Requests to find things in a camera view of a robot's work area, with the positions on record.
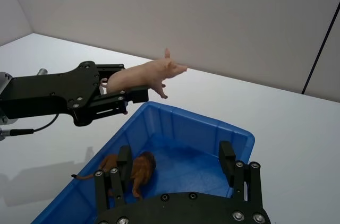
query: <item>blue plastic bin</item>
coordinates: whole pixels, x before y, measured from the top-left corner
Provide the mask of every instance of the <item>blue plastic bin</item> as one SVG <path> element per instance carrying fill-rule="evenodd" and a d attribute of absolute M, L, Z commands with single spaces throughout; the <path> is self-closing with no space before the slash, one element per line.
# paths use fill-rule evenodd
<path fill-rule="evenodd" d="M 129 145 L 133 157 L 148 150 L 156 158 L 156 171 L 142 187 L 144 198 L 190 191 L 230 196 L 232 191 L 217 157 L 219 142 L 226 140 L 231 142 L 237 160 L 248 163 L 255 142 L 250 132 L 183 109 L 147 102 L 80 175 L 92 174 L 105 156 Z M 125 197 L 127 203 L 135 201 L 131 190 Z M 72 180 L 33 223 L 93 223 L 95 218 L 94 180 Z"/>

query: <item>screw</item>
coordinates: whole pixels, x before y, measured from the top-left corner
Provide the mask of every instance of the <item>screw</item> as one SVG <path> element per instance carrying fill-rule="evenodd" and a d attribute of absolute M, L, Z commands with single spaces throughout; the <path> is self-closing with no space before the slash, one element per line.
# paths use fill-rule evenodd
<path fill-rule="evenodd" d="M 47 74 L 47 73 L 48 73 L 48 72 L 47 72 L 46 69 L 41 68 L 41 69 L 39 69 L 39 72 L 37 73 L 37 75 L 45 75 L 45 74 Z"/>
<path fill-rule="evenodd" d="M 238 166 L 238 167 L 243 167 L 243 163 L 242 162 L 236 162 L 236 165 Z"/>
<path fill-rule="evenodd" d="M 5 117 L 2 117 L 2 123 L 3 124 L 7 124 L 7 122 L 9 121 L 8 119 L 7 119 L 7 117 L 5 116 Z"/>
<path fill-rule="evenodd" d="M 97 171 L 97 172 L 95 173 L 95 176 L 101 176 L 102 174 L 103 174 L 102 171 Z"/>
<path fill-rule="evenodd" d="M 162 201 L 168 201 L 169 200 L 169 195 L 168 194 L 163 194 L 162 196 L 160 196 L 160 199 Z"/>
<path fill-rule="evenodd" d="M 238 212 L 238 211 L 233 212 L 233 217 L 234 217 L 234 219 L 237 220 L 237 221 L 242 221 L 242 220 L 244 220 L 244 215 L 243 215 L 242 212 Z"/>
<path fill-rule="evenodd" d="M 260 166 L 259 166 L 259 164 L 257 164 L 257 163 L 252 163 L 252 164 L 251 164 L 251 167 L 252 167 L 252 168 L 259 168 Z"/>
<path fill-rule="evenodd" d="M 254 214 L 254 215 L 253 215 L 253 218 L 254 218 L 254 221 L 256 221 L 256 223 L 262 224 L 262 223 L 265 223 L 265 222 L 266 222 L 265 217 L 263 217 L 263 215 L 260 214 L 260 213 Z"/>
<path fill-rule="evenodd" d="M 129 223 L 129 219 L 122 217 L 117 221 L 117 224 L 128 224 Z"/>
<path fill-rule="evenodd" d="M 189 194 L 189 198 L 195 200 L 195 199 L 197 198 L 197 194 L 194 193 L 194 192 L 191 192 L 191 193 Z"/>

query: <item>pink pig figurine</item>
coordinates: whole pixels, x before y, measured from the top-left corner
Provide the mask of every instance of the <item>pink pig figurine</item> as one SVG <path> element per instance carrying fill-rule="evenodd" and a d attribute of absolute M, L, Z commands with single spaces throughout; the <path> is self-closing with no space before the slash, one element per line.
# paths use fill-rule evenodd
<path fill-rule="evenodd" d="M 173 78 L 185 72 L 187 66 L 179 65 L 170 59 L 170 51 L 165 49 L 165 57 L 155 61 L 149 61 L 139 66 L 133 66 L 121 70 L 100 81 L 100 85 L 106 88 L 107 93 L 127 91 L 138 86 L 148 86 L 156 91 L 161 98 L 168 98 L 164 94 L 162 84 L 164 79 Z"/>

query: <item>white wall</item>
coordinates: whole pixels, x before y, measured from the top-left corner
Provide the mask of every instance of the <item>white wall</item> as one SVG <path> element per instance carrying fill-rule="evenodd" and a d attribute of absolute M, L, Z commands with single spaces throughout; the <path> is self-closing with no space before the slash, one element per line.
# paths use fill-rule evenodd
<path fill-rule="evenodd" d="M 0 0 L 0 46 L 32 33 L 18 0 Z"/>
<path fill-rule="evenodd" d="M 36 33 L 301 92 L 338 0 L 19 2 Z"/>
<path fill-rule="evenodd" d="M 329 34 L 305 94 L 340 102 L 340 15 Z"/>

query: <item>white table surface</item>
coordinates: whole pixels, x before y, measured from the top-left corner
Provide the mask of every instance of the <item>white table surface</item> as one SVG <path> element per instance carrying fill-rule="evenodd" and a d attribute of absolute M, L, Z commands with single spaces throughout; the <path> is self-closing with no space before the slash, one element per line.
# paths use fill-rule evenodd
<path fill-rule="evenodd" d="M 0 71 L 12 76 L 35 75 L 41 67 L 67 72 L 87 60 L 125 67 L 147 61 L 37 34 L 0 47 Z M 150 100 L 254 134 L 250 159 L 261 163 L 263 206 L 272 223 L 339 223 L 340 104 L 191 69 L 165 83 L 169 98 L 150 90 Z M 60 115 L 46 130 L 0 142 L 0 222 L 32 221 L 139 106 L 86 127 Z M 52 118 L 2 128 L 37 128 Z"/>

